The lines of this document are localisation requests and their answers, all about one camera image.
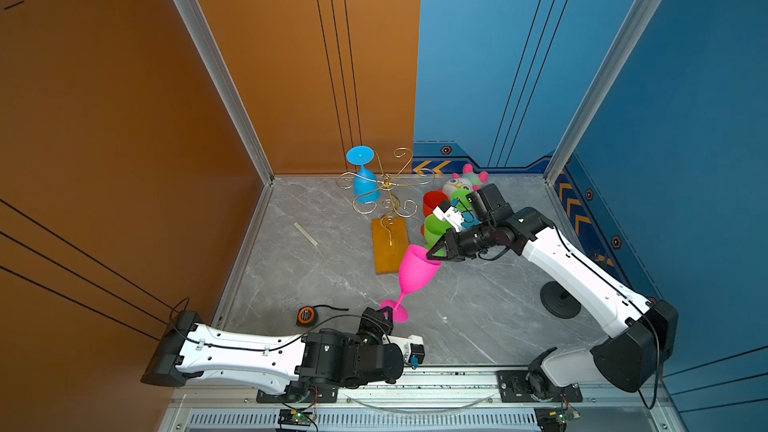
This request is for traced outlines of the green wine glass front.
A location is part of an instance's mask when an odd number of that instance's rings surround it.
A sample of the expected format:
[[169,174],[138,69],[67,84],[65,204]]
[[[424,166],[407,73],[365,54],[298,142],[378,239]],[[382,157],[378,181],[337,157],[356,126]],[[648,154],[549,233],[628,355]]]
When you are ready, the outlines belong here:
[[423,226],[423,235],[427,242],[427,249],[431,249],[444,233],[449,230],[452,230],[449,222],[439,219],[434,214],[427,216]]

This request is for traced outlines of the green wine glass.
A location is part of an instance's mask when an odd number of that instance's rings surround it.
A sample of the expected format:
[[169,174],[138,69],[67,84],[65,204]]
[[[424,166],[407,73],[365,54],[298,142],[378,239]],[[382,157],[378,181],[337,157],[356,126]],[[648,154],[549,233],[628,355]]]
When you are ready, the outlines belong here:
[[468,199],[468,196],[473,192],[473,189],[465,190],[463,188],[456,189],[451,195],[451,204],[457,208],[460,212],[472,212],[472,205]]
[[431,249],[444,233],[449,230],[452,230],[449,222],[439,219],[434,214],[427,216],[423,226],[423,235],[427,242],[427,249]]

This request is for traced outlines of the pink wine glass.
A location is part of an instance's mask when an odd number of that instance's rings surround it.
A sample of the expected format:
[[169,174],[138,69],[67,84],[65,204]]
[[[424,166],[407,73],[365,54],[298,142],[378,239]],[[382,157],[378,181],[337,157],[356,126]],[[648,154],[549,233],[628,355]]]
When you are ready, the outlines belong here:
[[396,301],[385,300],[380,305],[381,309],[392,309],[391,317],[394,322],[408,321],[409,314],[403,305],[404,299],[407,295],[426,287],[441,266],[440,261],[429,259],[427,252],[427,249],[417,245],[409,245],[406,249],[398,270],[399,297]]

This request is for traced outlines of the red wine glass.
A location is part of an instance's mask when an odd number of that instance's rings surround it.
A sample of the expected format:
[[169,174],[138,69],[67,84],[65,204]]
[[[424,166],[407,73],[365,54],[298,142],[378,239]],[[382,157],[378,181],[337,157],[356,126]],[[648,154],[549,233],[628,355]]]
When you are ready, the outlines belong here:
[[448,197],[441,190],[429,191],[425,193],[423,196],[424,217],[431,215],[435,208],[447,200]]

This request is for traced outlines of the blue wine glass back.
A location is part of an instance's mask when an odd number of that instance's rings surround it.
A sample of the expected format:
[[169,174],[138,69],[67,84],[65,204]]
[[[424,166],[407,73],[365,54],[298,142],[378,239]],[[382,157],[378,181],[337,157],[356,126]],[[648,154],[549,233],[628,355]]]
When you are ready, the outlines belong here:
[[375,203],[380,198],[380,189],[375,174],[367,168],[374,159],[374,151],[364,145],[355,146],[346,153],[347,161],[358,170],[353,173],[352,188],[355,201],[359,204]]

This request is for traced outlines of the blue wine glass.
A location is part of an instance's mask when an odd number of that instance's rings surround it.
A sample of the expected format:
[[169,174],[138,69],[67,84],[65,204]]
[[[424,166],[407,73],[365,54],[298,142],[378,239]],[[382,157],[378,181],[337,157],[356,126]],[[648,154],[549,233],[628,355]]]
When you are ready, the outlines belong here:
[[470,211],[464,211],[462,213],[462,228],[464,230],[469,229],[475,225],[478,225],[480,223],[479,219],[476,217],[476,215],[473,212]]
[[375,174],[367,168],[374,159],[374,151],[364,145],[355,146],[346,153],[347,161],[358,170],[353,173],[352,188],[355,201],[359,204],[375,203],[380,198],[380,189]]

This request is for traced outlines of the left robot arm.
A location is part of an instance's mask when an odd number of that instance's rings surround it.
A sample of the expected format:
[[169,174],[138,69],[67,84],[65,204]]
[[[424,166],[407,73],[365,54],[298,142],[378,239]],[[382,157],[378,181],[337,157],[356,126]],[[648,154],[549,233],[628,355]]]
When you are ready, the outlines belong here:
[[393,311],[367,308],[355,332],[320,322],[286,336],[224,331],[194,311],[174,311],[141,377],[144,384],[180,388],[190,381],[244,384],[284,401],[315,391],[394,384],[425,359],[419,336],[393,335]]

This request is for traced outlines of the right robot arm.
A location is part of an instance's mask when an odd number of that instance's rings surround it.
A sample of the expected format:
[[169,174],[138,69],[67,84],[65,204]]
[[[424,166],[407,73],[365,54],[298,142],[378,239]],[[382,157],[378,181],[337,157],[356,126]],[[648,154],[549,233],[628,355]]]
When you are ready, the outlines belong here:
[[476,219],[469,228],[449,201],[434,208],[434,215],[450,227],[428,250],[428,259],[460,262],[485,259],[494,247],[502,254],[512,251],[550,276],[540,290],[550,314],[569,319],[586,310],[605,334],[591,345],[550,348],[537,356],[523,378],[523,389],[533,400],[558,399],[562,389],[583,383],[607,382],[627,393],[638,392],[647,381],[660,383],[679,320],[671,304],[623,285],[540,211],[514,210],[496,185],[471,192],[467,201]]

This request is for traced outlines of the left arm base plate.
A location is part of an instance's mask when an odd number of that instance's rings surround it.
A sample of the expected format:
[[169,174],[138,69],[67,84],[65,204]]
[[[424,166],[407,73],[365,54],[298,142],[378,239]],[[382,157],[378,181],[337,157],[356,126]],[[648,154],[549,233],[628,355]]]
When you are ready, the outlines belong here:
[[257,373],[256,378],[259,380],[256,388],[262,393],[283,402],[301,402],[312,400],[315,395],[314,388],[339,387],[342,376],[338,370],[304,367],[293,380],[267,373]]

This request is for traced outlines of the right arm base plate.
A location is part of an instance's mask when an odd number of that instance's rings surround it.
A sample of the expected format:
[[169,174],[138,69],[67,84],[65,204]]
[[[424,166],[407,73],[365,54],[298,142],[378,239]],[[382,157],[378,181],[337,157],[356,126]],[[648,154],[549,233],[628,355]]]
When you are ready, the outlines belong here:
[[497,386],[504,403],[545,403],[583,401],[581,389],[575,385],[558,388],[541,373],[523,369],[496,372]]

